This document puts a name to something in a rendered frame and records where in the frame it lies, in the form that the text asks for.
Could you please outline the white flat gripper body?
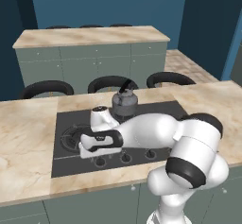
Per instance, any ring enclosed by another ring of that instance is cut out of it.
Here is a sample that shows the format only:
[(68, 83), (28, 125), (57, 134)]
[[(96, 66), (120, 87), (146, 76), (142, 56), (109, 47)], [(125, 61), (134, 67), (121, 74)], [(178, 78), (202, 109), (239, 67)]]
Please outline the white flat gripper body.
[(119, 153), (122, 150), (121, 147), (113, 147), (113, 148), (99, 148), (98, 150), (91, 152), (90, 151), (91, 146), (85, 146), (82, 143), (79, 143), (78, 146), (79, 146), (79, 154), (81, 159), (115, 154), (115, 153)]

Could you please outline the black stove knob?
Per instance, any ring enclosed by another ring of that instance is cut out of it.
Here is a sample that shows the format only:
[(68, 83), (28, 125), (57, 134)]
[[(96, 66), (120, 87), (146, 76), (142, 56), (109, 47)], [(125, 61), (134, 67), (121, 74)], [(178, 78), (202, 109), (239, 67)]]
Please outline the black stove knob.
[(149, 149), (145, 152), (145, 157), (150, 160), (153, 160), (156, 158), (156, 153), (153, 150)]
[(95, 165), (97, 167), (103, 167), (106, 164), (106, 160), (102, 157), (98, 157), (95, 159)]
[(129, 164), (132, 161), (132, 158), (128, 153), (123, 153), (120, 160), (123, 164)]

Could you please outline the black stove hob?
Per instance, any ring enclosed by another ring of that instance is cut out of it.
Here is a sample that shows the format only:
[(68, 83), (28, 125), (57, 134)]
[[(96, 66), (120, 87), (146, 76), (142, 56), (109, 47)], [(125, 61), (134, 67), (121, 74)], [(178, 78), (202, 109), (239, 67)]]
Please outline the black stove hob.
[[(155, 163), (165, 161), (168, 158), (169, 148), (151, 149), (156, 153), (156, 158), (153, 160), (145, 157), (145, 152), (148, 149), (123, 148), (119, 153), (100, 156), (106, 160), (106, 164), (103, 167), (95, 165), (95, 159), (98, 157), (81, 159), (78, 148), (79, 137), (83, 129), (90, 126), (90, 114), (90, 110), (57, 113), (52, 178), (137, 164)], [(121, 162), (120, 157), (123, 153), (128, 153), (131, 156), (132, 161), (129, 164)]]

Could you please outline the grey cupboard door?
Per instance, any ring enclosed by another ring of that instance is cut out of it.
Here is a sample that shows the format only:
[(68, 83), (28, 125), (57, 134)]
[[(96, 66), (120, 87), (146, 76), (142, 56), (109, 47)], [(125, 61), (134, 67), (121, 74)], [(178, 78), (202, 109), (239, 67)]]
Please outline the grey cupboard door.
[(137, 224), (147, 224), (149, 216), (157, 209), (160, 197), (154, 196), (146, 183), (140, 184)]
[(242, 224), (242, 165), (231, 167), (228, 179), (218, 187), (197, 191), (184, 212), (193, 224)]
[(49, 224), (41, 201), (0, 207), (0, 224)]
[(45, 200), (50, 224), (136, 224), (138, 184)]

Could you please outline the grey island cupboard run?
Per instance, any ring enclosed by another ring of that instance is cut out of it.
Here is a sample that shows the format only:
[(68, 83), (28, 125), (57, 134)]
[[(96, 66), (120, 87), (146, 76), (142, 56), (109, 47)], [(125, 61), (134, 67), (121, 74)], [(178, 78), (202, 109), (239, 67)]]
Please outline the grey island cupboard run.
[(147, 78), (164, 69), (169, 41), (153, 26), (32, 29), (13, 48), (26, 86), (63, 80), (80, 95), (105, 76), (131, 78), (146, 88)]

